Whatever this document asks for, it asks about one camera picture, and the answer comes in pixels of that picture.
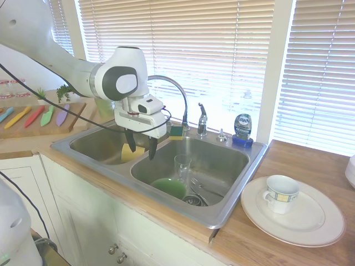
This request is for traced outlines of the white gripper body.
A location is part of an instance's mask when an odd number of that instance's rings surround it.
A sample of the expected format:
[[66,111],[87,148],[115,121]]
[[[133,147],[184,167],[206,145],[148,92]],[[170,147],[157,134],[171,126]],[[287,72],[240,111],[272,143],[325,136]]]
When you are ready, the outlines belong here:
[[123,109],[115,109],[114,117],[118,126],[135,132],[145,131],[145,135],[156,139],[163,137],[167,132],[165,116],[161,111],[151,115],[142,113],[130,115]]

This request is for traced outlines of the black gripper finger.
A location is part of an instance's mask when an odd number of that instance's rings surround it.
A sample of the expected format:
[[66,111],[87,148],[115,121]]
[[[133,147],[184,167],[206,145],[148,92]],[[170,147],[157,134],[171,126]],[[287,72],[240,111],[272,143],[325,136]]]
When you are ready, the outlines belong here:
[[153,160],[156,154],[157,145],[158,145],[158,140],[154,137],[149,136],[149,159],[150,160]]
[[124,130],[124,134],[127,140],[127,144],[129,145],[129,148],[131,150],[131,152],[135,152],[136,151],[136,143],[134,140],[134,134],[133,131],[130,129],[125,128]]

